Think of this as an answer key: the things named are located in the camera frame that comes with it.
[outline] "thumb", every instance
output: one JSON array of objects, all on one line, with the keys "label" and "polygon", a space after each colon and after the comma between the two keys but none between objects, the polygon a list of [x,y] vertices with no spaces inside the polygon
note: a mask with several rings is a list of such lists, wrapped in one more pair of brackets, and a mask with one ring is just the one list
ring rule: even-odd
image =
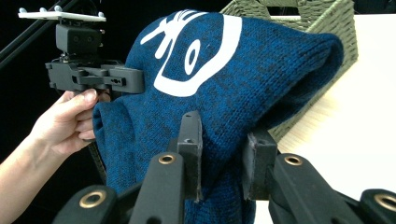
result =
[{"label": "thumb", "polygon": [[70,120],[84,110],[93,108],[98,100],[96,90],[90,89],[73,97],[67,102],[56,105],[58,119]]}]

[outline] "black mount bracket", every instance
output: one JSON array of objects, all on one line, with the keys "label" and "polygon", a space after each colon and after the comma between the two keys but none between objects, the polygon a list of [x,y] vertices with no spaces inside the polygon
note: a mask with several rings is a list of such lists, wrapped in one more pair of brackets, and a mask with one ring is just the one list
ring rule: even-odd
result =
[{"label": "black mount bracket", "polygon": [[60,18],[56,25],[56,46],[64,53],[46,63],[49,86],[61,91],[85,91],[90,88],[117,92],[142,93],[143,71],[126,68],[120,61],[102,60],[97,55],[102,32],[89,22]]},{"label": "black mount bracket", "polygon": [[[91,186],[78,192],[54,223],[183,223],[184,200],[202,200],[202,124],[197,111],[182,118],[179,137],[155,155],[143,183],[117,195]],[[242,145],[246,200],[269,201],[275,224],[395,224],[396,194],[367,189],[355,201],[333,190],[303,157],[281,154],[265,130],[254,129]]]}]

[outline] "white table surface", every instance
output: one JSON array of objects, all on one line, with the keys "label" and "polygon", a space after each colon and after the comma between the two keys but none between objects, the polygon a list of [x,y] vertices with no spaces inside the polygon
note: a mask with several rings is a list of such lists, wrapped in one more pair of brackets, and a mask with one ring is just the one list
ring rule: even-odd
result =
[{"label": "white table surface", "polygon": [[[396,192],[396,14],[355,16],[359,59],[279,142],[330,186],[359,200]],[[273,223],[257,202],[255,223]]]}]

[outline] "black metal rod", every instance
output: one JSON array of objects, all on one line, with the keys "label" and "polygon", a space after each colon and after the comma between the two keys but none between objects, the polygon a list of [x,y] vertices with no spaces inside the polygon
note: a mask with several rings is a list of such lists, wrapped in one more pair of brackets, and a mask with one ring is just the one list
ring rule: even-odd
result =
[{"label": "black metal rod", "polygon": [[[71,10],[77,6],[81,0],[72,0],[66,4],[67,1],[59,1],[50,8],[53,10],[56,6],[60,6],[64,11]],[[33,22],[25,31],[23,31],[17,38],[8,44],[0,52],[0,70],[10,63],[18,54],[26,49],[39,36],[46,32],[56,21],[42,21],[37,20]]]}]

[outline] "finger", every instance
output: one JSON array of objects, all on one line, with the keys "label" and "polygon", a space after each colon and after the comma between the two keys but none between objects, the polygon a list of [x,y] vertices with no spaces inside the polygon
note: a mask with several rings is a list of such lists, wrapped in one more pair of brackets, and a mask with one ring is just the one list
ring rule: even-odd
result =
[{"label": "finger", "polygon": [[54,150],[58,151],[61,154],[71,155],[77,151],[80,151],[82,148],[87,146],[89,143],[79,138],[80,133],[73,133],[67,139],[62,141],[62,143],[53,147]]},{"label": "finger", "polygon": [[95,134],[93,133],[93,130],[89,130],[89,131],[86,131],[86,132],[79,133],[78,134],[78,138],[80,138],[82,140],[85,140],[85,141],[87,139],[92,140],[92,139],[95,138]]},{"label": "finger", "polygon": [[92,119],[83,120],[77,123],[76,132],[86,132],[93,129]]},{"label": "finger", "polygon": [[70,120],[73,119],[77,114],[84,110],[93,108],[97,102],[96,90],[90,89],[84,91],[67,102],[56,105],[55,114],[59,120]]},{"label": "finger", "polygon": [[99,101],[100,102],[110,102],[111,101],[110,93],[108,93],[107,91],[100,93]]},{"label": "finger", "polygon": [[81,113],[76,115],[76,120],[77,121],[81,121],[81,120],[91,119],[92,118],[92,111],[93,111],[93,109],[82,111]]},{"label": "finger", "polygon": [[67,102],[71,100],[73,97],[75,97],[76,94],[72,91],[65,91],[64,94],[55,102],[55,105]]}]

